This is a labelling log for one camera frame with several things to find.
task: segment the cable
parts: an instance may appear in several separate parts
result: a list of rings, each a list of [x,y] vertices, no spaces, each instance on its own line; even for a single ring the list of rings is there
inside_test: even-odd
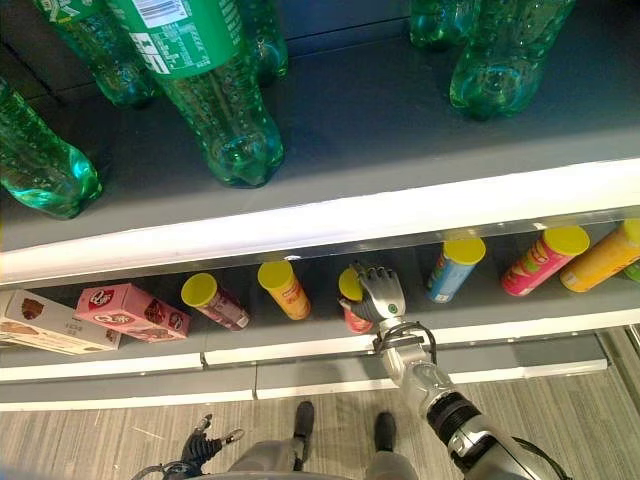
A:
[[[535,455],[538,455],[539,457],[546,460],[547,463],[553,469],[553,471],[556,473],[556,475],[558,475],[558,478],[560,480],[573,480],[572,477],[567,475],[567,472],[564,471],[564,469],[560,466],[560,464],[556,462],[553,458],[551,458],[549,455],[547,455],[547,453],[544,450],[542,450],[540,447],[531,443],[528,440],[525,440],[524,438],[513,437],[513,439],[518,443],[518,445],[520,445],[525,450]]]
[[[422,330],[429,339],[429,353],[431,354],[431,362],[434,365],[438,364],[438,352],[436,346],[436,337],[433,336],[431,330],[427,327],[423,326],[420,322],[403,322],[398,325],[394,325],[384,334],[384,337],[380,339],[377,346],[375,347],[375,352],[380,353],[384,349],[388,348],[389,342],[394,338],[401,338],[402,334],[409,330]]]

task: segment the red chip canister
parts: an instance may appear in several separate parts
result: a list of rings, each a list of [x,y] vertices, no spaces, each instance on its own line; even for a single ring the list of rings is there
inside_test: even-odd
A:
[[[229,330],[243,330],[249,323],[249,314],[233,295],[218,285],[213,275],[193,275],[182,286],[180,295],[184,303]]]
[[[502,288],[516,297],[527,295],[589,248],[589,235],[578,226],[550,228],[502,277]]]
[[[349,267],[345,269],[338,278],[338,289],[340,295],[352,302],[362,302],[363,291],[358,272]],[[367,333],[373,327],[373,322],[360,318],[348,308],[344,309],[344,321],[347,328],[353,333]]]

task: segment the cardboard box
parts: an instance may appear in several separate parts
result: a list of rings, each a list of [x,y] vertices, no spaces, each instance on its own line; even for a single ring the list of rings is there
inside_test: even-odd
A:
[[[149,343],[186,338],[191,321],[130,283],[84,289],[75,316]]]
[[[0,341],[76,355],[116,350],[120,334],[26,290],[0,292]]]

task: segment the floor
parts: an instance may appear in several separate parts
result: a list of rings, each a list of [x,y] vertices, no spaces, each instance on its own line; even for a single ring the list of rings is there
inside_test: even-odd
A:
[[[640,362],[625,339],[621,331],[605,338],[611,357],[620,362],[604,372],[465,385],[461,390],[512,435],[545,449],[575,479],[638,478],[640,415],[634,403],[637,392],[630,389],[640,386],[634,373],[640,371]],[[142,467],[176,459],[192,426],[211,412],[214,434],[246,430],[240,442],[205,467],[221,472],[253,442],[289,436],[300,400],[4,413],[0,463],[29,475],[20,479],[128,480]],[[397,391],[310,400],[316,406],[316,432],[306,470],[362,478],[374,453],[373,420],[377,412],[389,409],[398,422],[396,450],[411,460],[421,480],[461,478],[444,447],[425,423],[409,415]]]

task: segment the bottle cap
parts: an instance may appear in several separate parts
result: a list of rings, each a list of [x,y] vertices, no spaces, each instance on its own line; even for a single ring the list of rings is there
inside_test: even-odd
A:
[[[218,291],[218,282],[209,273],[196,273],[189,278],[180,292],[182,301],[190,307],[207,305]]]
[[[542,233],[544,243],[560,255],[575,257],[589,248],[589,235],[584,228],[570,227],[549,228]]]
[[[293,276],[293,267],[287,260],[263,263],[258,270],[258,282],[266,290],[286,286],[291,283]]]
[[[631,243],[640,245],[640,218],[627,218],[622,222],[622,228]]]
[[[443,251],[445,256],[460,265],[475,265],[487,253],[487,247],[481,238],[447,240]]]
[[[358,280],[358,272],[349,267],[340,274],[338,288],[343,297],[354,302],[362,301],[362,285]]]

